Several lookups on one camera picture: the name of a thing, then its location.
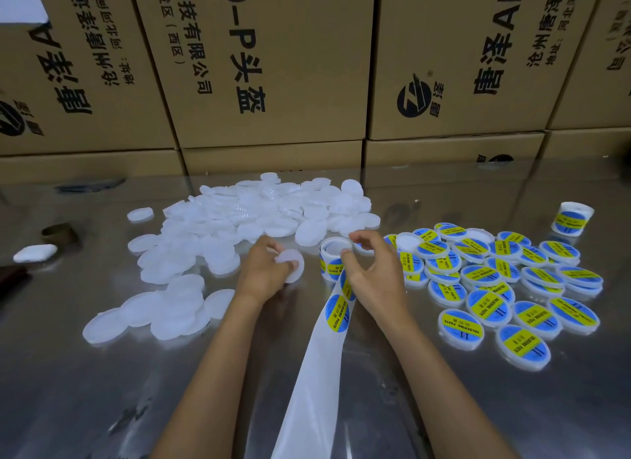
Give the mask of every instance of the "right hand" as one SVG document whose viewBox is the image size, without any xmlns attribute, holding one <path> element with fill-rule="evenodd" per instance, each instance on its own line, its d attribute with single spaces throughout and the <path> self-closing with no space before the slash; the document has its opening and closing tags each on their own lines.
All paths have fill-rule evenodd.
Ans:
<svg viewBox="0 0 631 459">
<path fill-rule="evenodd" d="M 392 245 L 379 232 L 359 230 L 349 235 L 351 241 L 375 252 L 375 262 L 364 270 L 350 249 L 341 253 L 346 277 L 359 302 L 380 327 L 409 317 L 401 262 Z"/>
</svg>

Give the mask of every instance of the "stainless steel table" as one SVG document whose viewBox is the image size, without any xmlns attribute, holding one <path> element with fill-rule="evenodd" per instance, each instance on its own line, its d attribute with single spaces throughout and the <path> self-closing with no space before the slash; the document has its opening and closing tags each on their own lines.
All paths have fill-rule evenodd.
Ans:
<svg viewBox="0 0 631 459">
<path fill-rule="evenodd" d="M 328 176 L 339 184 L 359 172 L 281 176 Z M 126 244 L 157 232 L 161 214 L 132 225 L 128 211 L 152 206 L 159 212 L 191 187 L 251 177 L 134 179 L 110 191 L 70 196 L 45 185 L 0 189 L 0 263 L 36 242 L 47 225 L 70 221 L 82 238 L 58 261 L 34 270 L 2 303 L 0 457 L 138 459 L 151 451 L 217 323 L 169 342 L 156 341 L 148 327 L 129 329 L 101 347 L 86 343 L 82 328 L 97 312 L 152 289 L 140 281 Z M 616 165 L 601 160 L 375 168 L 364 173 L 363 183 L 373 212 L 383 218 L 383 234 L 451 221 L 492 232 L 515 230 L 539 242 L 551 233 L 560 201 L 595 207 L 575 245 L 582 264 L 605 279 L 604 294 L 591 303 L 602 325 L 591 336 L 563 332 L 550 342 L 552 361 L 540 373 L 502 359 L 492 334 L 476 351 L 451 348 L 438 336 L 440 308 L 427 291 L 410 292 L 408 301 L 420 327 L 524 458 L 630 457 L 631 197 Z M 246 253 L 247 246 L 239 249 Z M 316 252 L 304 253 L 301 281 L 269 301 L 257 323 L 236 457 L 270 457 L 311 329 L 329 295 Z M 236 276 L 215 279 L 203 267 L 200 272 L 207 293 L 236 282 Z M 332 457 L 426 457 L 431 453 L 423 431 L 393 351 L 367 312 L 356 307 L 344 344 Z"/>
</svg>

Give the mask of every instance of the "company logo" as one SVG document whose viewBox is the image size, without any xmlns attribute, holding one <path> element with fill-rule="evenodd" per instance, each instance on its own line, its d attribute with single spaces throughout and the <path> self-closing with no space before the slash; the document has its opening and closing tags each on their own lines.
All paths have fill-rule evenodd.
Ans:
<svg viewBox="0 0 631 459">
<path fill-rule="evenodd" d="M 11 105 L 0 101 L 0 133 L 18 136 L 24 133 L 25 122 L 22 115 Z"/>
<path fill-rule="evenodd" d="M 431 102 L 432 89 L 414 74 L 412 81 L 401 88 L 396 106 L 404 117 L 415 118 L 422 115 L 430 107 Z"/>
</svg>

